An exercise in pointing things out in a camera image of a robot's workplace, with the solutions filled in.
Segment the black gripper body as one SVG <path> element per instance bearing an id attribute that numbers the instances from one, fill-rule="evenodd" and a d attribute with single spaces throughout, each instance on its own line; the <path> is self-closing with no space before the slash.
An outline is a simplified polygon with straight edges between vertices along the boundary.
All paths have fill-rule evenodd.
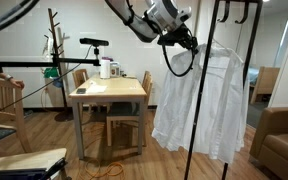
<path id="1" fill-rule="evenodd" d="M 168 32 L 165 35 L 162 35 L 158 39 L 159 45 L 165 46 L 174 46 L 175 44 L 179 44 L 181 47 L 192 50 L 194 54 L 198 52 L 197 46 L 197 38 L 194 37 L 190 31 L 190 29 L 182 24 L 179 28 L 172 32 Z"/>

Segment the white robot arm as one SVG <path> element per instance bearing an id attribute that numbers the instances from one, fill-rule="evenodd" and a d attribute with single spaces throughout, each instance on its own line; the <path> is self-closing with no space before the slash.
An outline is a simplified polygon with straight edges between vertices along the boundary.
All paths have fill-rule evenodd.
<path id="1" fill-rule="evenodd" d="M 197 38 L 185 25 L 192 15 L 192 8 L 179 9 L 174 0 L 145 0 L 148 9 L 142 16 L 135 13 L 129 0 L 105 0 L 111 10 L 145 43 L 158 37 L 161 46 L 181 47 L 196 52 Z"/>

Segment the person's hand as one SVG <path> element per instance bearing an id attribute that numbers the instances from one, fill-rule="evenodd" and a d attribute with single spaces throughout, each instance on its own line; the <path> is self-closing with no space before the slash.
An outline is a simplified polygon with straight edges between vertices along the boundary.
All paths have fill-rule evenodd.
<path id="1" fill-rule="evenodd" d="M 24 89 L 25 87 L 24 82 L 22 80 L 16 80 L 14 78 L 10 78 L 7 81 L 20 89 Z"/>

